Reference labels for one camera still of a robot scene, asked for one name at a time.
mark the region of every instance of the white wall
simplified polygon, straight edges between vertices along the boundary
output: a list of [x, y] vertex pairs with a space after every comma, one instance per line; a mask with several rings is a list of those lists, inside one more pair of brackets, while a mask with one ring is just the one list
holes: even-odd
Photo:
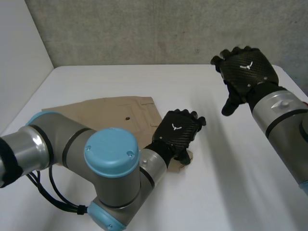
[[0, 0], [0, 134], [52, 70], [24, 0]]

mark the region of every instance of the beige cloth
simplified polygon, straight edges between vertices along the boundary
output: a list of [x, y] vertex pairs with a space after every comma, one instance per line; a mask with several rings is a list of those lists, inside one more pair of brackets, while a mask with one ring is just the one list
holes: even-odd
[[[151, 97], [114, 97], [87, 100], [65, 106], [43, 109], [56, 111], [93, 130], [124, 128], [137, 139], [140, 149], [152, 142], [152, 136], [162, 118]], [[172, 160], [168, 170], [183, 169], [178, 161]]]

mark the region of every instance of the white logo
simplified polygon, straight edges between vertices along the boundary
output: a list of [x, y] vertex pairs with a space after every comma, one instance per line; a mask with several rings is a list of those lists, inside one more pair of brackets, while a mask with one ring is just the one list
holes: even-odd
[[240, 66], [240, 68], [250, 70], [252, 64], [253, 64], [253, 62], [251, 61], [250, 65], [248, 65], [248, 66]]
[[173, 130], [174, 130], [174, 131], [175, 131], [175, 130], [179, 130], [179, 129], [182, 128], [182, 127], [177, 128], [177, 127], [175, 127], [173, 124], [172, 124], [172, 127], [173, 127]]

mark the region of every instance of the black band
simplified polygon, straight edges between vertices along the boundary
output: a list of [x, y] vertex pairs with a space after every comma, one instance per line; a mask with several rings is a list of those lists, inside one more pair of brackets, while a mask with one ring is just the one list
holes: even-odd
[[174, 154], [168, 144], [164, 143], [163, 141], [154, 141], [145, 148], [159, 154], [163, 158], [168, 168], [171, 159], [174, 157]]
[[62, 164], [64, 167], [68, 168], [67, 167], [67, 162], [66, 162], [66, 157], [67, 157], [67, 153], [68, 153], [68, 150], [70, 148], [70, 146], [72, 145], [72, 143], [74, 142], [74, 140], [83, 132], [85, 131], [88, 131], [88, 130], [91, 130], [90, 128], [83, 128], [79, 131], [77, 131], [69, 140], [68, 142], [66, 143], [66, 146], [64, 147], [63, 149], [63, 152], [62, 152]]
[[152, 188], [154, 189], [155, 188], [155, 182], [154, 182], [153, 178], [151, 177], [151, 175], [147, 171], [145, 171], [142, 167], [139, 167], [139, 169], [140, 169], [140, 172], [149, 180]]
[[52, 144], [51, 144], [50, 140], [48, 139], [48, 136], [39, 126], [36, 126], [34, 124], [30, 124], [28, 126], [34, 128], [41, 135], [43, 140], [45, 141], [45, 144], [46, 144], [47, 150], [48, 150], [48, 154], [49, 154], [49, 164], [48, 164], [47, 167], [50, 167], [51, 165], [54, 164], [54, 153], [53, 153]]
[[280, 90], [286, 90], [283, 87], [279, 87], [275, 83], [264, 82], [256, 85], [250, 92], [247, 93], [246, 99], [249, 104], [250, 111], [254, 110], [256, 104], [265, 96]]
[[5, 173], [2, 177], [4, 184], [1, 186], [1, 188], [4, 188], [20, 178], [24, 171], [18, 165], [13, 150], [2, 138], [0, 138], [0, 157], [5, 168]]
[[77, 215], [84, 215], [86, 211], [85, 205], [79, 205], [77, 208]]
[[286, 118], [289, 118], [291, 116], [297, 115], [297, 114], [301, 114], [301, 113], [307, 113], [308, 109], [297, 109], [294, 111], [290, 111], [287, 112], [286, 114], [283, 114], [282, 116], [278, 117], [277, 119], [275, 119], [266, 129], [265, 131], [265, 136], [266, 138], [269, 138], [270, 132], [273, 130], [273, 128], [279, 124], [281, 121], [285, 120]]
[[303, 121], [299, 124], [299, 133], [303, 137], [303, 139], [308, 143], [308, 134], [306, 133], [304, 127], [303, 127]]

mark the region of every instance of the button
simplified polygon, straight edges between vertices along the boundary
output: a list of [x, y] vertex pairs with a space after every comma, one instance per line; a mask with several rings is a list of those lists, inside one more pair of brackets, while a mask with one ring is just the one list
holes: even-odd
[[289, 104], [290, 104], [290, 103], [289, 103], [287, 100], [283, 100], [283, 101], [280, 103], [281, 107], [288, 107]]

